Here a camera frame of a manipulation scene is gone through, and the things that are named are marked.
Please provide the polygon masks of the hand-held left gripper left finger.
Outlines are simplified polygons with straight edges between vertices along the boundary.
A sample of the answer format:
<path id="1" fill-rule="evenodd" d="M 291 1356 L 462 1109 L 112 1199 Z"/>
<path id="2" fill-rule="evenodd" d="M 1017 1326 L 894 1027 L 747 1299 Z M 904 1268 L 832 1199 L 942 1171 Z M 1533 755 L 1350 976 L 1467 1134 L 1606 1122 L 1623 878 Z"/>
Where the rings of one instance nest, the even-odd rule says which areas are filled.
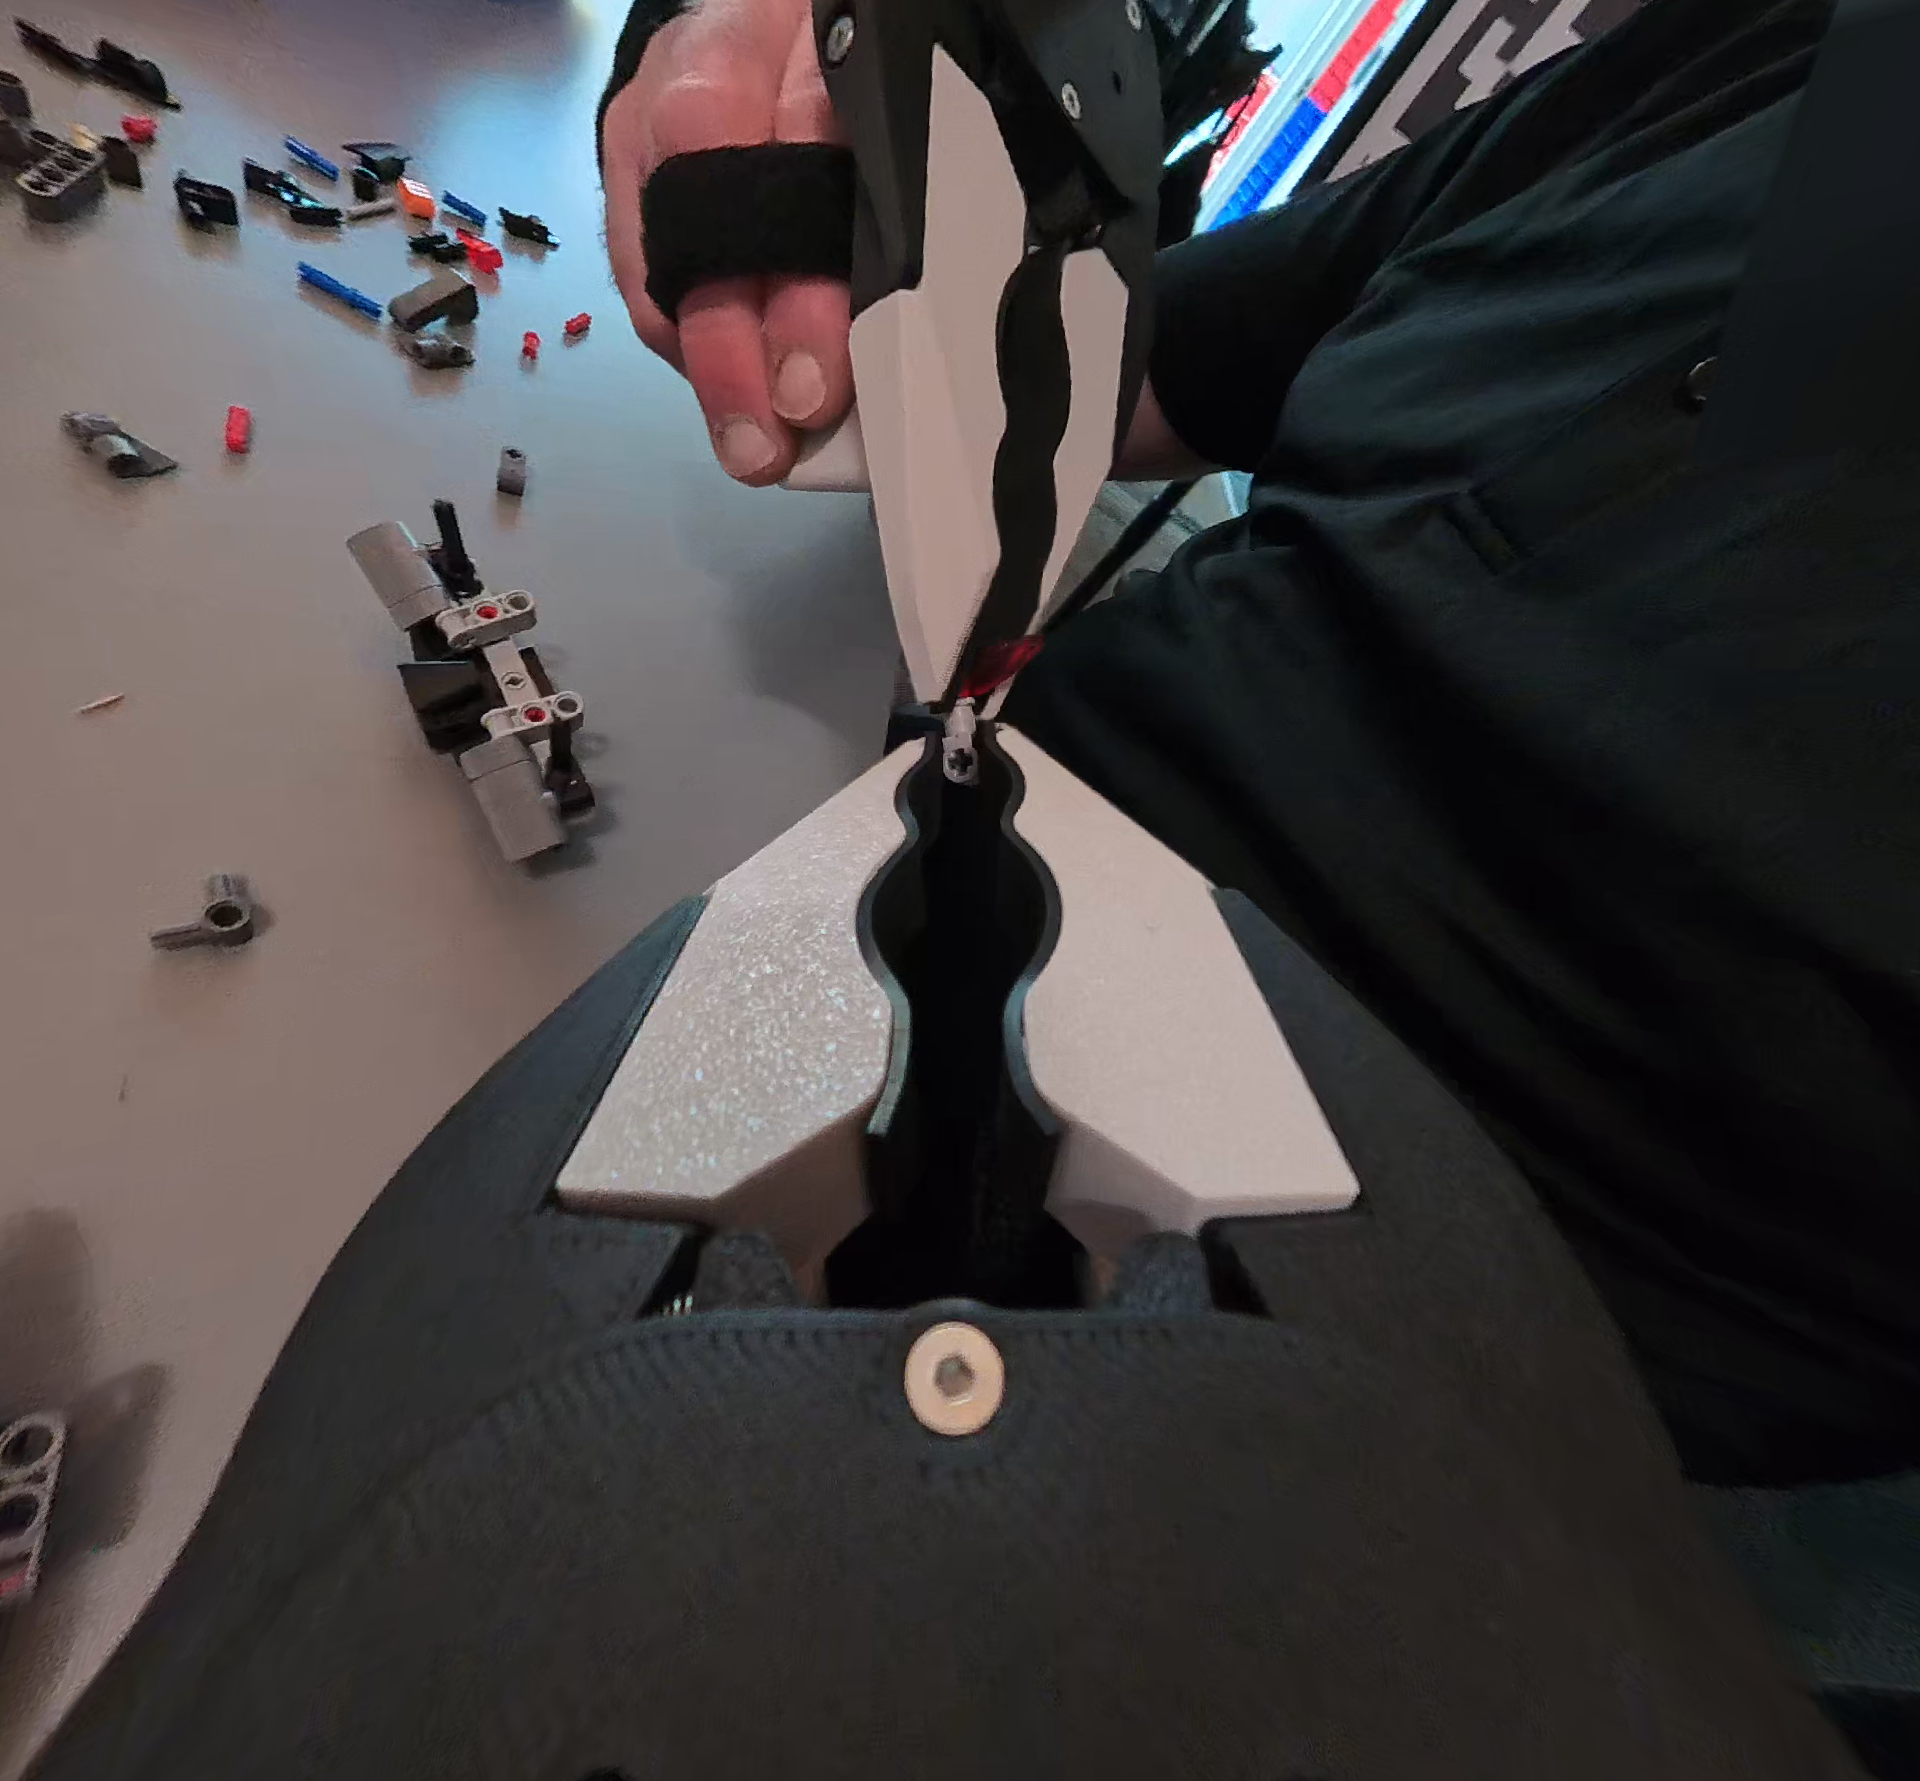
<path id="1" fill-rule="evenodd" d="M 576 1215 L 757 1231 L 808 1301 L 871 1212 L 865 1125 L 896 1009 L 858 949 L 858 902 L 904 845 L 894 749 L 729 876 L 672 959 L 565 1161 Z"/>

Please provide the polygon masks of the grey black lego part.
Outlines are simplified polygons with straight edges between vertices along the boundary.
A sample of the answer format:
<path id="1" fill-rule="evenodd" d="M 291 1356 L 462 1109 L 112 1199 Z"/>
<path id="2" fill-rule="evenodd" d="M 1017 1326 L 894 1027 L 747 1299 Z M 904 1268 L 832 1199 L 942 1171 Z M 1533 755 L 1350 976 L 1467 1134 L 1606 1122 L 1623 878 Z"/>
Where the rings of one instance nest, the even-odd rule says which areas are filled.
<path id="1" fill-rule="evenodd" d="M 180 472 L 180 462 L 157 444 L 138 438 L 101 411 L 66 411 L 63 436 L 115 480 L 153 480 Z"/>

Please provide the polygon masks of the scattered small lego pieces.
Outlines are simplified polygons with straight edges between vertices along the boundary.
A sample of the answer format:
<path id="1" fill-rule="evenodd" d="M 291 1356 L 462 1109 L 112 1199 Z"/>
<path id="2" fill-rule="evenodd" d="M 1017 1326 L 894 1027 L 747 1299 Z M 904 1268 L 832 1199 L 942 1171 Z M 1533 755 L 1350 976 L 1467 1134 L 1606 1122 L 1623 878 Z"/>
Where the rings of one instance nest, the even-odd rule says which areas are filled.
<path id="1" fill-rule="evenodd" d="M 79 50 L 17 16 L 15 39 L 35 63 L 127 102 L 109 129 L 57 128 L 40 116 L 25 81 L 2 73 L 2 197 L 22 220 L 66 226 L 98 207 L 109 191 L 142 191 L 148 155 L 158 151 L 163 116 L 180 113 L 171 77 L 115 39 Z M 484 297 L 508 259 L 540 259 L 560 239 L 540 211 L 487 207 L 435 185 L 419 155 L 393 138 L 354 136 L 335 152 L 283 136 L 278 159 L 245 155 L 238 183 L 173 170 L 166 185 L 177 223 L 208 249 L 235 245 L 248 211 L 267 207 L 286 233 L 345 239 L 354 230 L 397 230 L 408 275 L 382 297 L 348 279 L 323 258 L 294 258 L 294 295 L 333 310 L 354 327 L 385 331 L 419 373 L 466 373 L 476 365 L 474 327 Z"/>

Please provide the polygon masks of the person's right hand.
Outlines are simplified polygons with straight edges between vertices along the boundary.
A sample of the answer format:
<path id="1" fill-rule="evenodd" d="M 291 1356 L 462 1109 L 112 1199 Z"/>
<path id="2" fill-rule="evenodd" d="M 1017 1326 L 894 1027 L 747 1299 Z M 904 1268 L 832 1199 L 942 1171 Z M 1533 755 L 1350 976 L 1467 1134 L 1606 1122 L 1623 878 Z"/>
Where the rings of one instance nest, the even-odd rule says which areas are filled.
<path id="1" fill-rule="evenodd" d="M 805 438 L 854 404 L 847 282 L 711 279 L 667 321 L 643 255 L 643 185 L 662 162 L 761 141 L 839 141 L 812 0 L 695 0 L 648 44 L 595 133 L 604 245 L 635 336 L 690 388 L 718 464 L 742 485 L 782 485 Z"/>

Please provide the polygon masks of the dark grey lego connector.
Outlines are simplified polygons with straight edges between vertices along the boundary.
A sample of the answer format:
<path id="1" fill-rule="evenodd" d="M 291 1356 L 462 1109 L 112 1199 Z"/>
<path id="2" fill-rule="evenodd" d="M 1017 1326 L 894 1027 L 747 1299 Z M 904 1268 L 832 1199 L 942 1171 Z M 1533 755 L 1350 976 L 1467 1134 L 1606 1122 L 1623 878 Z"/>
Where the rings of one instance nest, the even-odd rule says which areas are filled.
<path id="1" fill-rule="evenodd" d="M 245 944 L 257 930 L 257 904 L 251 882 L 239 874 L 212 874 L 206 876 L 206 892 L 200 910 L 171 927 L 148 930 L 148 943 L 157 950 L 222 950 Z"/>

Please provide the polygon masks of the rack of red blue bins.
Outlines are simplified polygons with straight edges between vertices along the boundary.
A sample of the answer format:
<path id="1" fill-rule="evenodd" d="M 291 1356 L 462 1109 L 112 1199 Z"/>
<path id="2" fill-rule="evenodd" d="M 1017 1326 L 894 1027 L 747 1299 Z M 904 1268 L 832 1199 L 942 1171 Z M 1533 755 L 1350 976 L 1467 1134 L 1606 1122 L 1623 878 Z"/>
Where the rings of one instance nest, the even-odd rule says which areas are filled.
<path id="1" fill-rule="evenodd" d="M 1230 110 L 1204 183 L 1196 230 L 1237 223 L 1298 185 L 1357 83 L 1397 34 L 1409 0 L 1335 0 L 1303 54 L 1267 67 Z"/>

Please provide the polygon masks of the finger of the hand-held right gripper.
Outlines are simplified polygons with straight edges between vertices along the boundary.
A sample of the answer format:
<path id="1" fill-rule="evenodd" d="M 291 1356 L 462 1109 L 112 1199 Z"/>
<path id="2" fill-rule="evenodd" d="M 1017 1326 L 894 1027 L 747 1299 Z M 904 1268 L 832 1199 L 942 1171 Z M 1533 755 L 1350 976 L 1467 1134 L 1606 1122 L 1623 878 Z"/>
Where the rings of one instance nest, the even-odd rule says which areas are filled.
<path id="1" fill-rule="evenodd" d="M 995 336 L 1003 436 L 993 464 L 993 642 L 1036 636 L 1140 395 L 1133 297 L 1111 258 L 1036 245 Z"/>
<path id="2" fill-rule="evenodd" d="M 929 73 L 923 275 L 854 317 L 851 350 L 899 651 L 917 699 L 941 706 L 1003 558 L 997 336 L 1030 243 L 990 94 L 945 47 Z"/>

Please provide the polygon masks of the grey lego sub-assembly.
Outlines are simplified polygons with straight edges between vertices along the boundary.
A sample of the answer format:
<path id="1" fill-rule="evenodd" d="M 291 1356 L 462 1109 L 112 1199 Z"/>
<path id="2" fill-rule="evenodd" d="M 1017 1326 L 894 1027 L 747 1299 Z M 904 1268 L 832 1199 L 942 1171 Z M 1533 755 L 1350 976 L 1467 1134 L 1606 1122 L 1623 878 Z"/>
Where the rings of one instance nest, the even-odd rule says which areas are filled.
<path id="1" fill-rule="evenodd" d="M 534 862 L 595 807 L 579 756 L 586 703 L 534 644 L 534 595 L 479 577 L 452 501 L 435 503 L 435 524 L 422 543 L 378 519 L 348 553 L 404 638 L 397 674 L 419 736 L 458 764 L 500 856 Z"/>

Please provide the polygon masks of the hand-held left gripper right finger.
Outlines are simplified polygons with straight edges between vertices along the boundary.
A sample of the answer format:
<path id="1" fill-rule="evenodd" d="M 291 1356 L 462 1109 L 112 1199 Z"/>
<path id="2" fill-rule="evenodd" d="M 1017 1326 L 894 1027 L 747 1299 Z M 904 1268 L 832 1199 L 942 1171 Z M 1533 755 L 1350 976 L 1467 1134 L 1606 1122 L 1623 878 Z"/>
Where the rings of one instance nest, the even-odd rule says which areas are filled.
<path id="1" fill-rule="evenodd" d="M 1149 1234 L 1342 1215 L 1358 1180 L 1234 940 L 1182 856 L 1017 732 L 1006 845 L 1039 940 L 1003 1009 L 1006 1086 L 982 1218 L 1020 1265 L 1053 1229 L 1115 1262 Z"/>

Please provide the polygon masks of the person in dark shirt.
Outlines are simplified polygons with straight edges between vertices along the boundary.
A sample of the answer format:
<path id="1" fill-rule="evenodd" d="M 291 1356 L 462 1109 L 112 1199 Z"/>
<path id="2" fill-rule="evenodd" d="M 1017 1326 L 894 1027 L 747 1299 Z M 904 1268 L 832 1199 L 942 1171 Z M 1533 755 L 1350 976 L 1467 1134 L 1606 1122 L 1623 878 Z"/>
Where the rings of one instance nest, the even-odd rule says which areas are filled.
<path id="1" fill-rule="evenodd" d="M 1156 259 L 1240 519 L 1003 713 L 1448 1082 L 1916 1776 L 1916 450 L 1715 472 L 1835 0 L 1650 0 Z"/>

